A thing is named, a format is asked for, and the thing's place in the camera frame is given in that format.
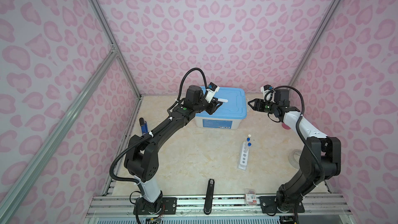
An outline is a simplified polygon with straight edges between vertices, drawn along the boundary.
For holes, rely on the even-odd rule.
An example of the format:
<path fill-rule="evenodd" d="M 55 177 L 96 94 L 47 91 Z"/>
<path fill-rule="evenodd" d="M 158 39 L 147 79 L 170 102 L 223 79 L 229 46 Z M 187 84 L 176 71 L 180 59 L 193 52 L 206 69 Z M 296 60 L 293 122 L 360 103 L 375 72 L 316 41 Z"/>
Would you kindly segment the white plastic storage bin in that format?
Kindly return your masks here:
<path fill-rule="evenodd" d="M 212 128 L 212 129 L 225 129 L 225 130 L 236 130 L 238 129 L 241 119 L 220 119 L 220 118 L 204 118 L 195 117 L 195 124 L 200 128 Z"/>

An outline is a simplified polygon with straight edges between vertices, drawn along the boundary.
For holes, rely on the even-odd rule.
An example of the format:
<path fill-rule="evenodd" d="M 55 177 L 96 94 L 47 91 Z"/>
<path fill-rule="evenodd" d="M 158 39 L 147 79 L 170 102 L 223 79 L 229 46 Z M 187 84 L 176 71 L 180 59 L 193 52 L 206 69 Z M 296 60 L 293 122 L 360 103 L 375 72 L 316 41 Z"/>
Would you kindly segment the blue plastic bin lid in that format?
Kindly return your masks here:
<path fill-rule="evenodd" d="M 212 115 L 201 112 L 196 118 L 221 118 L 221 119 L 245 119 L 247 116 L 246 94 L 243 89 L 220 87 L 215 94 L 218 99 L 227 100 Z"/>

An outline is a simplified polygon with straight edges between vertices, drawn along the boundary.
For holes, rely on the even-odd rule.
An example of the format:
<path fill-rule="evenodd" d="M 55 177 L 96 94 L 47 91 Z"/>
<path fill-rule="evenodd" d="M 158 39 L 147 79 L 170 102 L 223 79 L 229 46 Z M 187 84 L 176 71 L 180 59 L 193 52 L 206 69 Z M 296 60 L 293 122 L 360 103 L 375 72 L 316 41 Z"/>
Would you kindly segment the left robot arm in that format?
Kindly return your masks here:
<path fill-rule="evenodd" d="M 168 117 L 152 131 L 130 138 L 128 147 L 112 162 L 109 176 L 116 181 L 135 183 L 141 196 L 134 203 L 135 214 L 142 209 L 157 214 L 162 208 L 163 193 L 155 179 L 159 168 L 158 152 L 165 142 L 185 127 L 196 114 L 212 115 L 223 102 L 215 97 L 219 87 L 210 83 L 206 89 L 191 85 L 183 99 L 176 100 L 167 110 Z"/>

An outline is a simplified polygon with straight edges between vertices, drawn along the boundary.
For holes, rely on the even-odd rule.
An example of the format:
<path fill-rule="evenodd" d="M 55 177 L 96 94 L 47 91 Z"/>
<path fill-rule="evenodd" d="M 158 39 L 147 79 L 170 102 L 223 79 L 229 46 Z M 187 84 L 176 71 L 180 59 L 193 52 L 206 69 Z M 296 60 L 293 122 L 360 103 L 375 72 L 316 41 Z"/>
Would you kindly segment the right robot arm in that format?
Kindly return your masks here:
<path fill-rule="evenodd" d="M 304 98 L 294 87 L 265 85 L 261 92 L 263 98 L 248 102 L 251 109 L 274 115 L 274 122 L 283 123 L 295 131 L 304 145 L 298 172 L 279 187 L 274 204 L 282 213 L 296 213 L 308 193 L 321 182 L 340 174 L 341 141 L 321 132 L 304 117 Z"/>

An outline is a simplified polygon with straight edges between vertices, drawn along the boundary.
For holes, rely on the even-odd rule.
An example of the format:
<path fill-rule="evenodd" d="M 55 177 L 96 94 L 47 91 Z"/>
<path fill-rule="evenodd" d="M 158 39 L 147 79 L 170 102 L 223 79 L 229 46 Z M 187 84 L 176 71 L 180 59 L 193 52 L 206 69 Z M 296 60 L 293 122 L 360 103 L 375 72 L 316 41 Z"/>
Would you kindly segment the pink jar black lid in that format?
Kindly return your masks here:
<path fill-rule="evenodd" d="M 286 130 L 290 130 L 291 128 L 289 126 L 287 126 L 285 123 L 282 123 L 282 127 Z"/>

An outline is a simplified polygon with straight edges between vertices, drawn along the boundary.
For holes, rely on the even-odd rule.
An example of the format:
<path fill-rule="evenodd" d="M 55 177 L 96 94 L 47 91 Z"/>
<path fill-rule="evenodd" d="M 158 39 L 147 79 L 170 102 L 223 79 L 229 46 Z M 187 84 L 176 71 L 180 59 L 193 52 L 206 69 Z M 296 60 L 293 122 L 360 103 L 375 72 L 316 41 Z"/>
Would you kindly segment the white test tube rack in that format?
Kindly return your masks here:
<path fill-rule="evenodd" d="M 247 142 L 244 142 L 240 148 L 239 161 L 238 161 L 238 168 L 240 170 L 247 169 L 249 153 L 246 153 L 246 144 Z"/>

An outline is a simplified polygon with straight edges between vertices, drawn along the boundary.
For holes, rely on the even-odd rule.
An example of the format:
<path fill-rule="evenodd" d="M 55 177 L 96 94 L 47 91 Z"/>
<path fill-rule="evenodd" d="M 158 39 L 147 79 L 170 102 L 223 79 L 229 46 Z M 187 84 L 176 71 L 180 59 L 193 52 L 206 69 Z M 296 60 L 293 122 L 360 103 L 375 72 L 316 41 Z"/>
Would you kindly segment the staples box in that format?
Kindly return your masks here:
<path fill-rule="evenodd" d="M 257 196 L 254 189 L 245 189 L 245 204 L 246 205 L 257 205 Z"/>

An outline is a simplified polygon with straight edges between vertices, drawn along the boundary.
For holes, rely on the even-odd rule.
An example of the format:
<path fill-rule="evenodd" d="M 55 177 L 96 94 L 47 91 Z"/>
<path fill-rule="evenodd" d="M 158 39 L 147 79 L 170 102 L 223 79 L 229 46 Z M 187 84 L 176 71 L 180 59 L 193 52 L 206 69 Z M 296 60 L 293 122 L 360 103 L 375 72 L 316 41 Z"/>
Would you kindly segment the black stapler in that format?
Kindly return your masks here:
<path fill-rule="evenodd" d="M 204 203 L 204 214 L 209 215 L 212 211 L 212 201 L 214 196 L 215 180 L 209 179 Z"/>

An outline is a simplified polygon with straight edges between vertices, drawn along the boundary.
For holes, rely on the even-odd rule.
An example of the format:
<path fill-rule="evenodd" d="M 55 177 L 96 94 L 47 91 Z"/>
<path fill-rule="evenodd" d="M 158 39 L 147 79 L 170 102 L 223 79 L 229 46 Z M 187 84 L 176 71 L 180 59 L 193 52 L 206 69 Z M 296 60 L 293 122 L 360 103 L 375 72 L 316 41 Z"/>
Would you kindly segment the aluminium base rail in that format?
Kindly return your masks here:
<path fill-rule="evenodd" d="M 297 214 L 275 211 L 270 194 L 258 195 L 257 205 L 246 204 L 244 195 L 215 195 L 211 213 L 204 213 L 205 196 L 170 196 L 166 210 L 155 215 L 134 213 L 132 198 L 95 197 L 85 224 L 354 224 L 352 211 L 341 194 L 307 195 Z"/>

